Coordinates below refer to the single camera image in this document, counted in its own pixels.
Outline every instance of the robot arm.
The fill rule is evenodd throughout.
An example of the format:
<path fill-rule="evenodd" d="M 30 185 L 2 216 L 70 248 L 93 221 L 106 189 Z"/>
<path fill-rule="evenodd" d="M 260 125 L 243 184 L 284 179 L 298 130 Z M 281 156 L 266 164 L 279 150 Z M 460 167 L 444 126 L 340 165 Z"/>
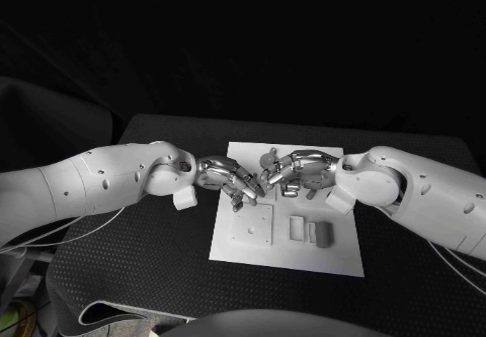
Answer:
<path fill-rule="evenodd" d="M 486 260 L 486 180 L 480 176 L 390 147 L 373 147 L 340 159 L 314 154 L 318 160 L 301 161 L 294 152 L 262 173 L 269 185 L 279 183 L 284 197 L 297 196 L 301 187 L 333 186 L 325 204 L 338 212 L 346 214 L 359 200 L 431 242 Z M 315 179 L 312 187 L 305 187 L 308 175 Z"/>
<path fill-rule="evenodd" d="M 98 147 L 59 163 L 0 173 L 0 247 L 21 233 L 57 220 L 108 213 L 147 194 L 173 194 L 180 210 L 197 204 L 191 184 L 250 204 L 263 191 L 229 158 L 196 159 L 167 142 Z"/>

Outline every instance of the table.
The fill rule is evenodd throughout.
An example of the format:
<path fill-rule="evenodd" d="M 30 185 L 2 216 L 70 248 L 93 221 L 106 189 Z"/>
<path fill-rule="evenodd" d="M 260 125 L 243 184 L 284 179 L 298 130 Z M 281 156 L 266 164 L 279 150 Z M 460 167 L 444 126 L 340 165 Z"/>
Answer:
<path fill-rule="evenodd" d="M 196 157 L 224 155 L 229 141 L 343 147 L 346 154 L 385 145 L 478 172 L 464 142 L 442 136 L 139 114 L 121 143 L 155 140 Z M 63 335 L 139 318 L 129 307 L 193 318 L 269 308 L 323 315 L 393 336 L 486 334 L 486 297 L 426 241 L 376 209 L 354 207 L 364 268 L 357 278 L 209 260 L 219 193 L 197 189 L 197 197 L 196 207 L 175 211 L 170 197 L 148 195 L 102 230 L 60 246 L 46 283 Z M 112 215 L 82 219 L 66 239 Z M 467 261 L 486 270 L 483 261 Z M 484 288 L 486 281 L 457 268 Z M 125 305 L 125 311 L 106 310 L 111 303 Z"/>

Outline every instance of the black background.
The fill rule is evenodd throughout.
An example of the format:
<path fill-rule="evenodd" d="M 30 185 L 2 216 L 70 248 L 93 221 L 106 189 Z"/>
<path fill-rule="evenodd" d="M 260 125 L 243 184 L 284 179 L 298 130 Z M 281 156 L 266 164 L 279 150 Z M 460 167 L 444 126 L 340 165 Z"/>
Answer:
<path fill-rule="evenodd" d="M 43 4 L 1 14 L 0 75 L 105 106 L 112 143 L 136 113 L 276 121 L 457 136 L 486 172 L 484 37 L 447 2 Z"/>

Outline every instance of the white rectangular piece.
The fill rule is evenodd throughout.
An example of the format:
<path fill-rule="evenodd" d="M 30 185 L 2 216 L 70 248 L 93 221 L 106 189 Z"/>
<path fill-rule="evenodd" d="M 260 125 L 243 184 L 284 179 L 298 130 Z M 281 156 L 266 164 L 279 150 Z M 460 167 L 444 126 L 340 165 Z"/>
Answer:
<path fill-rule="evenodd" d="M 245 205 L 232 213 L 227 240 L 246 246 L 271 246 L 271 205 Z"/>
<path fill-rule="evenodd" d="M 301 216 L 288 217 L 288 239 L 292 242 L 304 242 L 304 218 Z"/>
<path fill-rule="evenodd" d="M 226 156 L 233 158 L 237 164 L 250 173 L 256 172 L 259 175 L 262 171 L 259 157 L 268 153 L 272 147 L 276 149 L 278 158 L 286 156 L 294 150 L 311 149 L 323 151 L 334 157 L 341 157 L 343 155 L 341 149 L 334 147 L 230 142 Z M 243 211 L 252 213 L 256 209 L 245 203 L 242 210 L 233 213 L 229 198 L 226 194 L 220 192 L 209 259 L 363 277 L 353 212 L 348 212 L 348 214 L 343 216 L 324 203 L 327 189 L 317 191 L 310 201 L 305 199 L 308 190 L 304 188 L 298 192 L 297 198 L 285 198 L 281 196 L 278 184 L 269 191 L 272 194 L 268 197 L 258 198 L 256 201 L 259 205 L 269 205 L 273 211 L 269 237 L 271 245 L 263 246 L 260 240 L 258 240 L 258 244 L 229 240 L 229 233 L 236 230 L 232 228 L 233 214 L 239 214 Z M 288 239 L 289 216 L 304 218 L 304 243 Z M 318 249 L 315 243 L 310 243 L 311 233 L 314 233 L 314 231 L 308 232 L 307 223 L 321 221 L 331 223 L 333 226 L 334 243 L 327 249 Z M 248 231 L 248 229 L 248 224 L 237 227 L 240 234 L 243 234 L 243 230 Z"/>
<path fill-rule="evenodd" d="M 307 223 L 308 244 L 315 244 L 315 223 Z"/>

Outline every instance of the white platform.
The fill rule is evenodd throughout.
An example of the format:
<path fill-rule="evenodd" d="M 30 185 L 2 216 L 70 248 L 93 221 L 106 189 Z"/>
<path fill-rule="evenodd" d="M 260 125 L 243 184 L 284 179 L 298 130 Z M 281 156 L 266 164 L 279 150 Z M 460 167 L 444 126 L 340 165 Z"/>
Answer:
<path fill-rule="evenodd" d="M 343 155 L 341 148 L 335 147 L 230 142 L 226 156 L 259 175 L 259 157 L 272 147 L 278 157 L 294 150 L 310 149 L 334 157 Z M 245 204 L 237 213 L 232 212 L 229 198 L 220 193 L 209 260 L 363 277 L 354 216 L 351 212 L 343 216 L 324 204 L 330 189 L 317 191 L 311 201 L 305 199 L 304 189 L 292 199 L 281 197 L 279 186 L 268 192 L 269 195 L 258 199 L 259 206 Z M 291 216 L 304 218 L 304 241 L 289 239 Z M 310 242 L 308 228 L 312 226 L 307 223 L 321 221 L 333 224 L 334 243 L 327 249 L 317 248 Z"/>

